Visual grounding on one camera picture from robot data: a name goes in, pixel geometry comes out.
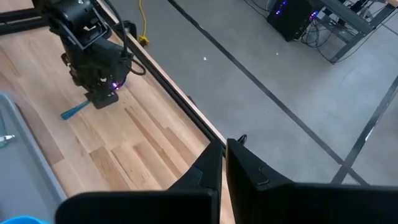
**desk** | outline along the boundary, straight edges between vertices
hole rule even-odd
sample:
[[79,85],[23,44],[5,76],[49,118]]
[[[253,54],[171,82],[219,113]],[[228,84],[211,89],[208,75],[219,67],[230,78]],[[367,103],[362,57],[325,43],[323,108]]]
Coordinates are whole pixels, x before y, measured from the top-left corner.
[[[2,11],[31,7],[31,0],[0,2]],[[121,43],[116,35],[112,40]],[[20,108],[68,197],[94,190],[170,187],[209,143],[181,101],[225,142],[153,58],[132,41],[140,50],[138,59],[158,73],[148,69],[143,77],[129,74],[117,103],[101,110],[89,105],[63,121],[60,114],[85,101],[85,91],[73,84],[61,61],[59,37],[48,27],[0,37],[0,89]],[[158,82],[159,76],[171,86],[173,97],[170,88]],[[234,223],[225,171],[221,222]]]

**gray tray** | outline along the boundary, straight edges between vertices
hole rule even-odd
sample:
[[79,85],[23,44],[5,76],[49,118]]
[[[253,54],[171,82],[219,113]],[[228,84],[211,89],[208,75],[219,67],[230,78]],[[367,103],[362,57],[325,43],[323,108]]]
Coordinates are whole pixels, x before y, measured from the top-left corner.
[[66,195],[15,104],[0,92],[0,135],[16,137],[0,147],[0,223],[19,215],[52,221]]

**wooden tabletop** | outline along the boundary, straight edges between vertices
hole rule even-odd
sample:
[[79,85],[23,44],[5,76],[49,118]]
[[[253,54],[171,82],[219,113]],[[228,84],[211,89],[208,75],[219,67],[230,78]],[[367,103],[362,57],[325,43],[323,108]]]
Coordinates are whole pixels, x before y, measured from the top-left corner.
[[[3,12],[31,7],[31,0],[0,1]],[[120,43],[115,35],[112,40]],[[68,121],[61,120],[61,113],[85,101],[85,90],[73,84],[62,53],[59,37],[48,27],[0,37],[0,89],[21,109],[68,196],[93,190],[167,189],[208,145],[209,140],[150,73],[129,74],[117,103],[101,110],[89,105]],[[221,222],[234,223],[225,172]]]

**computer tower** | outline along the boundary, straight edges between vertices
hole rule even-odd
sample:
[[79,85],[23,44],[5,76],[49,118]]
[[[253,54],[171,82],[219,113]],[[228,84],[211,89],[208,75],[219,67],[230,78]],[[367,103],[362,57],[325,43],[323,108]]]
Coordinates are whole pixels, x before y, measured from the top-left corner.
[[277,0],[267,22],[286,41],[299,39],[322,8],[323,4],[317,0]]

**gray floor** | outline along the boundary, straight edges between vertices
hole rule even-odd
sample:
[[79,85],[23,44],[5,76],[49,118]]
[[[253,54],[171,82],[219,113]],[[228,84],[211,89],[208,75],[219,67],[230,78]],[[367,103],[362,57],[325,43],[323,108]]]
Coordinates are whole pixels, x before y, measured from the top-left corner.
[[[398,76],[398,35],[385,27],[331,65],[316,50],[285,42],[243,0],[176,1],[342,159]],[[142,30],[137,1],[111,2]],[[224,136],[246,133],[246,147],[292,180],[332,180],[340,165],[168,1],[144,1],[144,9],[147,51]],[[397,20],[386,25],[398,32]],[[341,46],[332,37],[321,50]],[[398,121],[389,111],[353,166],[370,184],[398,185]],[[382,154],[378,161],[375,154]],[[357,184],[349,175],[343,183]]]

